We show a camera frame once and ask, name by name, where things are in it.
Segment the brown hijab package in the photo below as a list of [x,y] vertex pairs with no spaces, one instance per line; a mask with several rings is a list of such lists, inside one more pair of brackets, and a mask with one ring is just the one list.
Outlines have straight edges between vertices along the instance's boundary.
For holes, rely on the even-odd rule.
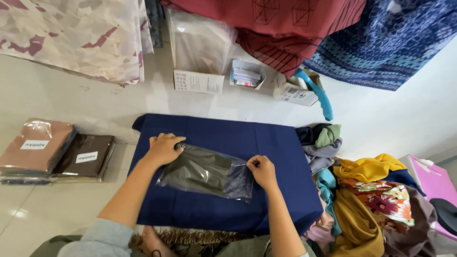
[[55,182],[101,182],[114,136],[77,134],[53,171]]
[[30,118],[0,156],[0,168],[51,172],[59,151],[74,130],[73,124]]

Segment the red fabric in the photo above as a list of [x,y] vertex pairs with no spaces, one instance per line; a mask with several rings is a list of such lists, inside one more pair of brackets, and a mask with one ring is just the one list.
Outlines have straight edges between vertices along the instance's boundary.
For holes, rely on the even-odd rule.
[[359,21],[365,0],[161,0],[173,9],[235,26],[237,42],[286,76],[322,38]]

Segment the gray sleeve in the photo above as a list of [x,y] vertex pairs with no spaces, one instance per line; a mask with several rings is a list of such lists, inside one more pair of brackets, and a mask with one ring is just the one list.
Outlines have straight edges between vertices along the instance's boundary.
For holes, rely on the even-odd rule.
[[133,229],[125,225],[98,218],[80,241],[65,245],[58,257],[129,257],[132,234]]

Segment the hijabku label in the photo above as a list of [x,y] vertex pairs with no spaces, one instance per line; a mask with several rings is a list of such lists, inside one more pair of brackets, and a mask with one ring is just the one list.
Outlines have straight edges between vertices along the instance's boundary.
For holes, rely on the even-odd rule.
[[76,156],[76,163],[97,160],[97,155],[98,155],[98,151],[97,152],[86,153],[86,154],[78,154]]
[[21,146],[22,150],[41,150],[49,143],[49,140],[26,140]]

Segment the blue plastic handle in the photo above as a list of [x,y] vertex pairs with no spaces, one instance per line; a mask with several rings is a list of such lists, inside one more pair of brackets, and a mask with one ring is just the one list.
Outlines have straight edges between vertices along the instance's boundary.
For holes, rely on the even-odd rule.
[[298,69],[297,71],[295,71],[293,75],[295,77],[303,79],[308,88],[311,88],[311,90],[314,91],[314,93],[316,93],[317,99],[319,100],[320,106],[322,108],[322,112],[324,113],[325,120],[331,121],[333,119],[333,110],[324,90],[321,87],[314,84],[314,82],[311,80],[308,74],[306,74],[306,72],[304,72],[302,69]]

